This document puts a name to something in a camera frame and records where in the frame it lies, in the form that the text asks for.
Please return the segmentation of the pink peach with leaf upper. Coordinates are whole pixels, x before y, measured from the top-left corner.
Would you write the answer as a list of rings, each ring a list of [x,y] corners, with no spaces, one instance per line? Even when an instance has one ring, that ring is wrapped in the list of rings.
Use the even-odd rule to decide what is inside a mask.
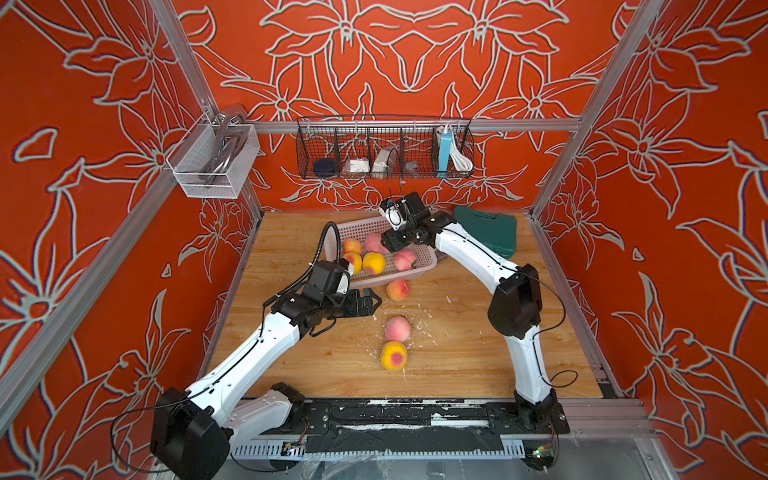
[[[395,255],[393,262],[397,271],[409,271],[416,267],[418,256],[412,250],[403,249]]]

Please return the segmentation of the pink peach with leaf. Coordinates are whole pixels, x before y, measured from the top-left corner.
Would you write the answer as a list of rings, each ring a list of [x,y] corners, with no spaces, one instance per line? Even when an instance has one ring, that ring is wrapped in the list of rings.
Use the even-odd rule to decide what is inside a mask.
[[[367,252],[374,252],[379,254],[389,253],[389,250],[382,243],[382,234],[377,232],[370,233],[366,236],[364,247]]]
[[[416,267],[418,256],[412,250],[403,249],[395,255],[393,262],[397,271],[409,271]]]

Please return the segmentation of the yellow red peach front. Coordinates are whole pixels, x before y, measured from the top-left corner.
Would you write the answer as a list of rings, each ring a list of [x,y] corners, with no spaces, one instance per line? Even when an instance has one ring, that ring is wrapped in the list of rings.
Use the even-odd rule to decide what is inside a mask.
[[[408,360],[406,346],[400,341],[386,342],[380,353],[380,364],[389,371],[402,370]]]

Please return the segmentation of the pink peach front with leaf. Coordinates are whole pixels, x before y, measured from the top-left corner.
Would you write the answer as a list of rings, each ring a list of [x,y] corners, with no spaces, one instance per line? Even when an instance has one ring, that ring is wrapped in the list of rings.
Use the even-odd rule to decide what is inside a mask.
[[[374,252],[379,254],[389,253],[389,250],[382,243],[382,234],[377,232],[370,233],[366,236],[364,247],[367,252]]]

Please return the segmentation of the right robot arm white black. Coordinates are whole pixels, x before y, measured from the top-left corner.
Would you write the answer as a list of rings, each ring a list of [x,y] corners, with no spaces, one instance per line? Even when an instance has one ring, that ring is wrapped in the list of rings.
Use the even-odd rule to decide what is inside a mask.
[[[546,371],[540,328],[543,283],[530,264],[519,266],[474,238],[445,211],[430,211],[412,192],[386,198],[379,213],[390,228],[381,242],[391,252],[411,244],[428,245],[457,261],[492,294],[487,316],[505,339],[515,372],[514,399],[520,428],[535,432],[559,417],[557,385]]]

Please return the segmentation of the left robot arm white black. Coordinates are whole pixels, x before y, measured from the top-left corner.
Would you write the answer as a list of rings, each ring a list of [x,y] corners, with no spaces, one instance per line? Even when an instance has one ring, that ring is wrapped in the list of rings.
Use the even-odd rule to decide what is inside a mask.
[[[262,305],[260,326],[209,374],[183,391],[170,388],[151,406],[151,453],[164,471],[183,479],[210,479],[243,426],[237,403],[266,370],[305,336],[323,334],[323,321],[372,315],[381,299],[351,288],[351,264],[342,255],[314,257],[307,270]]]

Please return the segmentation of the orange pink peach near basket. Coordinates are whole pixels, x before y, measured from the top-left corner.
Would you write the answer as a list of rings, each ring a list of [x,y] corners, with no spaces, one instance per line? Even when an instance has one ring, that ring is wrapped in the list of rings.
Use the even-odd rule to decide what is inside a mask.
[[[395,279],[386,286],[386,294],[393,301],[403,301],[410,294],[410,286],[406,280]]]

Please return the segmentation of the pink plastic perforated basket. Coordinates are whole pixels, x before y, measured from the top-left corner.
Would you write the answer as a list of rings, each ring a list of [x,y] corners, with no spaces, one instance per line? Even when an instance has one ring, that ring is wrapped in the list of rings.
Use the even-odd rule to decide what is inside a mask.
[[[367,253],[368,247],[371,246],[386,260],[386,268],[378,275],[370,274],[364,269],[353,275],[352,288],[362,289],[386,285],[398,278],[413,280],[437,265],[435,250],[428,245],[409,244],[397,252],[386,250],[380,240],[381,235],[389,228],[390,224],[382,217],[368,217],[338,225],[341,244],[344,244],[346,240],[358,241],[363,247],[363,253]],[[401,255],[402,259],[411,259],[412,266],[408,269],[399,270],[396,262],[398,254]]]

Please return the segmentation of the white packet in basket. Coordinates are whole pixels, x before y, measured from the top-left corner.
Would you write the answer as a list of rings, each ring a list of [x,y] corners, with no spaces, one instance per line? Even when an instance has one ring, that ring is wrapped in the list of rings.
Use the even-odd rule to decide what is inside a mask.
[[[370,176],[373,179],[386,179],[392,173],[398,156],[396,147],[383,147],[373,161]]]

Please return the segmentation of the white adapter in basket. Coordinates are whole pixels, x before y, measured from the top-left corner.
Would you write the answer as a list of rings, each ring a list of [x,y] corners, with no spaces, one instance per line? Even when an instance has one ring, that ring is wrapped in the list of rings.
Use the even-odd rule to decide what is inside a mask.
[[[370,161],[367,158],[353,158],[345,161],[342,169],[344,175],[366,175],[370,172]]]

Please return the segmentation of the light blue box in basket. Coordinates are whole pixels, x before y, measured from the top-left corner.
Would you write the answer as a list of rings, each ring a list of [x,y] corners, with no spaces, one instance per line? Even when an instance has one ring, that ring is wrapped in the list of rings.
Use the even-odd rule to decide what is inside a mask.
[[[449,170],[450,152],[453,144],[453,131],[449,126],[442,126],[436,130],[438,142],[438,167],[436,177],[444,178]]]

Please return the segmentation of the dark round object in basket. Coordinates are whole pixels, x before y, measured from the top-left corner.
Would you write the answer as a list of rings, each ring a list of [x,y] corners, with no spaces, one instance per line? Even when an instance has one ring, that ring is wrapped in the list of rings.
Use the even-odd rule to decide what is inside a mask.
[[[318,178],[332,178],[337,173],[336,163],[331,158],[320,158],[313,162],[312,172]]]

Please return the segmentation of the green plastic tool case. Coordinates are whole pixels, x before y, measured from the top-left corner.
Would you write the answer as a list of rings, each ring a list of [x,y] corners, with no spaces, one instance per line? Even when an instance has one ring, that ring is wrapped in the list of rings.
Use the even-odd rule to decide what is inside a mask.
[[[516,253],[518,221],[514,216],[457,206],[453,217],[476,240],[499,256],[510,259]]]

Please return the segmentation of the metal tongs in bin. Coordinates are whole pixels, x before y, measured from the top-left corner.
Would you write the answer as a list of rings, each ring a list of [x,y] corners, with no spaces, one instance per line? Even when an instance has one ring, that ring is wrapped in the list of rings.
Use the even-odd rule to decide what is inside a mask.
[[[240,127],[246,120],[246,111],[243,105],[235,104],[226,107],[216,116],[217,129],[212,158],[203,167],[200,180],[205,186],[213,185],[218,177],[224,174],[232,160],[245,146],[248,134]]]

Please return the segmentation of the clear plastic wall bin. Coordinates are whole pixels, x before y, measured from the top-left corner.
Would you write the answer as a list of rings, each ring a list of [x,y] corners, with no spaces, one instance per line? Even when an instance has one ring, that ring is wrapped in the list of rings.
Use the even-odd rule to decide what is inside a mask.
[[[166,163],[187,197],[235,199],[260,151],[254,125],[235,105],[198,122]]]

